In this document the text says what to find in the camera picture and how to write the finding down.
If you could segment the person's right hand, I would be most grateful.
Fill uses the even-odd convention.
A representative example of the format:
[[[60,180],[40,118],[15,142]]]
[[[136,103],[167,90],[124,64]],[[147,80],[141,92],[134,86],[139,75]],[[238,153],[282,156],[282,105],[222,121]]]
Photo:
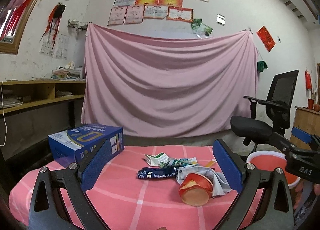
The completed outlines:
[[[295,188],[296,197],[295,197],[295,204],[293,206],[294,210],[300,209],[302,205],[307,200],[307,188],[309,188],[309,184],[305,183],[306,181],[301,179],[299,184]],[[312,183],[313,192],[316,196],[319,196],[319,184]]]

